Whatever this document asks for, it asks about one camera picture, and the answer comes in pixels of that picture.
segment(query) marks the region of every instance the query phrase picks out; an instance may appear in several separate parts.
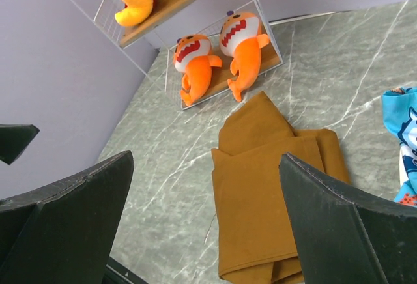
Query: gray marble tile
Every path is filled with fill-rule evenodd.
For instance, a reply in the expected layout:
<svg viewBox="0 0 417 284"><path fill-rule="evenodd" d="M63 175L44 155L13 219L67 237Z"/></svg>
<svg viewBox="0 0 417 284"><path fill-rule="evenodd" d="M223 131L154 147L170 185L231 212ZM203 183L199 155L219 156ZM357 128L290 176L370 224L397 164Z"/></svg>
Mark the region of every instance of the gray marble tile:
<svg viewBox="0 0 417 284"><path fill-rule="evenodd" d="M408 2L275 26L285 64L244 101L264 90L294 127L333 129L353 184L391 199L399 147L380 96L417 85L416 19L417 2ZM210 150L241 105L227 92L181 111L146 79L104 149L100 159L131 150L136 165L111 255L150 284L222 282Z"/></svg>

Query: black pointed object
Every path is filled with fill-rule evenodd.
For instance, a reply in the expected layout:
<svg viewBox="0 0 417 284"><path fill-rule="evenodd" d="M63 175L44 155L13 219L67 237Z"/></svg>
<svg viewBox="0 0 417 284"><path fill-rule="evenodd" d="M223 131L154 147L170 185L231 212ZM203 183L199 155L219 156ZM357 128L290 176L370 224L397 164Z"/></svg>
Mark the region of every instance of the black pointed object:
<svg viewBox="0 0 417 284"><path fill-rule="evenodd" d="M11 165L38 133L32 124L0 124L0 160Z"/></svg>
<svg viewBox="0 0 417 284"><path fill-rule="evenodd" d="M0 284L101 283L133 169L122 152L0 201Z"/></svg>
<svg viewBox="0 0 417 284"><path fill-rule="evenodd" d="M306 284L417 283L417 209L283 155L281 186Z"/></svg>

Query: blue patterned garment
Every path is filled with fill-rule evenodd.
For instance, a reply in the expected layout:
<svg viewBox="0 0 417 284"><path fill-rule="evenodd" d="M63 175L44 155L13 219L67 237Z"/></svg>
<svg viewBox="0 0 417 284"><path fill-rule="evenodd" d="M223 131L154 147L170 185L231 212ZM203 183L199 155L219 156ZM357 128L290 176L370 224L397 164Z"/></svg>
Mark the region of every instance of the blue patterned garment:
<svg viewBox="0 0 417 284"><path fill-rule="evenodd" d="M385 92L382 117L387 130L399 140L408 177L394 201L417 207L417 87Z"/></svg>

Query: shelf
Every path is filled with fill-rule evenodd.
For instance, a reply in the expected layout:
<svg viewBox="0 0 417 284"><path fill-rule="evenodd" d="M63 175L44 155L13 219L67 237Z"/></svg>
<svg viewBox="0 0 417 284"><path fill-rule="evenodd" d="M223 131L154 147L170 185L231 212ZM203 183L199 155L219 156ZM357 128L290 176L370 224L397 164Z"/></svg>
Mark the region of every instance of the shelf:
<svg viewBox="0 0 417 284"><path fill-rule="evenodd" d="M152 14L140 25L126 28L121 40L121 47L135 42L144 34L150 32L155 27L174 16L180 10L186 8L195 0L158 0Z"/></svg>
<svg viewBox="0 0 417 284"><path fill-rule="evenodd" d="M275 52L275 49L271 43L265 46L261 50L261 52L262 52L262 63L261 63L261 69L259 71L259 74L262 74L270 70L271 68L274 68L282 63L280 57ZM227 85L228 79L232 79L232 80L237 79L237 76L232 75L232 73L230 72L230 63L232 61L232 57L225 56L220 51L219 48L216 48L214 50L214 54L222 58L223 66L221 68L213 68L213 74L212 74L210 87L208 88L204 96L200 98L198 101L196 101L190 107L193 107L201 102L204 102L205 100L208 100L209 98L212 98L213 96L229 89ZM186 106L185 104L182 104L182 108L186 109L189 107Z"/></svg>

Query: folded brown fabric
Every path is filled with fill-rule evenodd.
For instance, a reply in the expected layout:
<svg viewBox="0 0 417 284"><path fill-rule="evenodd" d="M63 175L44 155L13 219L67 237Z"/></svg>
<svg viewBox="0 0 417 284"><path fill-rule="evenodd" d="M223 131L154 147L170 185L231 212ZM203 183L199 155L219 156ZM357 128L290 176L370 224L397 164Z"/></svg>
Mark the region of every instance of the folded brown fabric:
<svg viewBox="0 0 417 284"><path fill-rule="evenodd" d="M236 284L303 280L278 171L287 152L349 183L337 135L294 130L264 92L220 130L212 179L222 279Z"/></svg>

